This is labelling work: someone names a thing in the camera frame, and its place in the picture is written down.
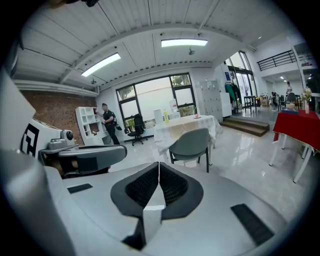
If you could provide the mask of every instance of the black logo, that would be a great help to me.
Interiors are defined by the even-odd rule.
[[[37,140],[39,135],[39,129],[29,123],[23,134],[20,150],[27,155],[32,153],[33,157],[36,157]]]

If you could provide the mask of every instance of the brick wall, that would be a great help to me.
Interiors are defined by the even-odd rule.
[[[96,107],[95,98],[49,91],[21,91],[21,93],[35,108],[36,113],[33,116],[35,119],[61,130],[71,130],[76,144],[83,145],[76,108]]]

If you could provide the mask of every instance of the flower vase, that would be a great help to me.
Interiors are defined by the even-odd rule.
[[[306,100],[304,101],[304,109],[305,113],[309,114],[309,102],[307,102]]]

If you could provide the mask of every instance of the black fisheye border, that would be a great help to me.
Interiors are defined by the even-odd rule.
[[[3,65],[13,41],[18,37],[25,22],[43,2],[43,0],[7,0],[0,3],[0,24],[2,33],[0,50],[1,65]],[[315,59],[320,63],[320,44],[317,35],[319,29],[318,24],[320,22],[320,4],[318,1],[305,0],[303,3],[298,3],[288,0],[274,0],[274,2],[291,19],[300,33],[304,36]],[[319,175],[317,178],[317,186],[312,197],[308,198],[309,205],[305,209],[303,216],[297,221],[297,224],[292,227],[284,242],[279,247],[273,249],[272,255],[285,255],[290,253],[312,254],[312,252],[318,250],[319,236],[317,235],[317,227],[319,226],[320,216]],[[18,218],[9,207],[2,190],[0,196],[1,217],[2,222],[5,223],[4,241],[1,249],[3,251],[8,249],[11,253],[28,252],[37,255],[47,255],[24,230]]]

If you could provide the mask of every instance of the man in black clothing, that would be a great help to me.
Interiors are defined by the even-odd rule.
[[[103,103],[102,104],[102,110],[104,111],[103,115],[99,114],[97,112],[97,114],[101,117],[103,117],[103,124],[105,126],[105,129],[108,131],[113,144],[114,145],[120,145],[119,140],[116,136],[116,129],[115,129],[115,123],[114,123],[114,117],[113,117],[113,113],[108,109],[108,105]]]

